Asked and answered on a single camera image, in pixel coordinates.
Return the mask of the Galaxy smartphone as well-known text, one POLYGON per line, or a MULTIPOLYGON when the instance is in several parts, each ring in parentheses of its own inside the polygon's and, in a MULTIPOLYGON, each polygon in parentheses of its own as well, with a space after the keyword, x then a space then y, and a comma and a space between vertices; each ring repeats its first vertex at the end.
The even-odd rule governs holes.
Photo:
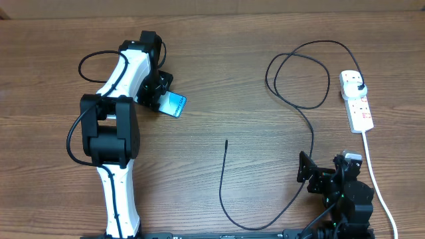
POLYGON ((159 103, 159 111, 161 113, 179 118, 187 103, 187 99, 182 95, 167 91, 164 95, 160 96, 159 103))

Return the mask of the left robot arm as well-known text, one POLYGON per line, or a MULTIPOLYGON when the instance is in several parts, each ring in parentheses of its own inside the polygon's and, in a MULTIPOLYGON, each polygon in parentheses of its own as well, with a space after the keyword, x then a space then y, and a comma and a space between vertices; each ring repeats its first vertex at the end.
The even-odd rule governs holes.
POLYGON ((115 53, 120 57, 115 70, 95 94, 82 96, 76 123, 89 165, 102 181, 108 217, 103 238, 141 238, 132 176, 140 148, 135 106, 161 111, 173 77, 160 69, 166 46, 154 31, 125 40, 115 53))

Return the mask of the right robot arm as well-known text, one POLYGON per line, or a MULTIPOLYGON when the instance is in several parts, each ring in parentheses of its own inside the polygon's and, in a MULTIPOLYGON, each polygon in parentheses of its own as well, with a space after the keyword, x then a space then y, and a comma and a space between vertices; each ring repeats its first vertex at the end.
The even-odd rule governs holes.
POLYGON ((334 169, 318 167, 305 152, 299 153, 297 182, 308 183, 309 193, 323 196, 325 211, 297 238, 373 239, 369 228, 375 191, 359 181, 362 156, 344 150, 333 158, 334 169))

